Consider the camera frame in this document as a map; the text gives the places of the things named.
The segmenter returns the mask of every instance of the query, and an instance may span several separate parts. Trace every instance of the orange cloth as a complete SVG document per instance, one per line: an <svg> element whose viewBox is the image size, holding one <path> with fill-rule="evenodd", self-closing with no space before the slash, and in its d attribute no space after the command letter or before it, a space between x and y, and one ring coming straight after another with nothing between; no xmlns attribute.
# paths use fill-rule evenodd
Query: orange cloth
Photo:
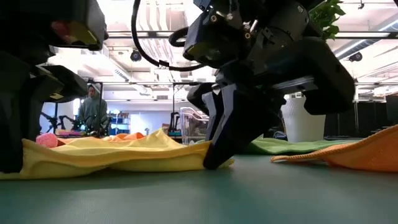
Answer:
<svg viewBox="0 0 398 224"><path fill-rule="evenodd" d="M329 166L358 170L398 172L398 125L382 130L359 142L330 146L305 155L275 156L275 161L303 162L323 160Z"/></svg>
<svg viewBox="0 0 398 224"><path fill-rule="evenodd" d="M79 139L97 139L97 140L102 140L102 141L111 141L111 142L124 142L124 141L132 141L132 140L137 140L137 139L142 139L145 137L141 133L134 133L134 134L117 134L115 136L108 136L104 137L102 139L94 138L94 137L85 137L85 138L79 138ZM75 140L76 138L70 138L70 139L62 139L59 138L58 141L61 143L58 144L58 146L68 144Z"/></svg>

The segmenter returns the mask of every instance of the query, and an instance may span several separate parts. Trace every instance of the white vase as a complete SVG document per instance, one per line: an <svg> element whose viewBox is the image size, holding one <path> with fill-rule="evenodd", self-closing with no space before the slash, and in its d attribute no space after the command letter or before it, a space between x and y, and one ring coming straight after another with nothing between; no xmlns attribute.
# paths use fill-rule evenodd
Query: white vase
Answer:
<svg viewBox="0 0 398 224"><path fill-rule="evenodd" d="M323 140L326 115L310 115L304 108L305 97L290 98L281 107L289 142Z"/></svg>

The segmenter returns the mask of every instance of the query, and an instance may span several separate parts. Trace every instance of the green table surface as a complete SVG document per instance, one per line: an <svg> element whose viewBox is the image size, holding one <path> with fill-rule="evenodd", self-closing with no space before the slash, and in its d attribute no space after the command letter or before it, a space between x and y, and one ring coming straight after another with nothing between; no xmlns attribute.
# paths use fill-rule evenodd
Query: green table surface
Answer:
<svg viewBox="0 0 398 224"><path fill-rule="evenodd" d="M398 223L398 175L273 164L0 181L1 224Z"/></svg>

